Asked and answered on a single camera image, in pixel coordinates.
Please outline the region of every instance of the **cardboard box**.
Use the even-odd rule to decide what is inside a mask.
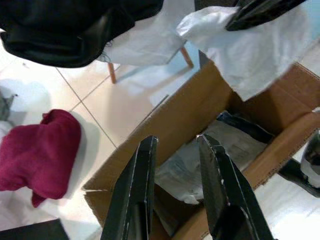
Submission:
[[[273,142],[243,172],[253,188],[265,183],[320,128],[320,79],[299,64],[267,91],[242,102],[225,83],[212,62],[196,73],[172,97],[155,109],[110,156],[83,187],[85,199],[104,224],[113,187],[134,153],[147,136],[159,138],[157,165],[161,165],[182,144],[203,131],[223,110],[246,114],[252,122],[276,135]],[[156,196],[180,220],[174,240],[200,240],[208,234],[203,206],[192,209],[156,189]],[[170,239],[161,229],[153,239]]]

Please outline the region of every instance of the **maroon towel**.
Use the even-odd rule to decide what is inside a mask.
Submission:
[[[13,128],[0,147],[0,191],[27,186],[35,208],[45,199],[62,198],[80,138],[78,121],[64,110],[43,114],[40,124]]]

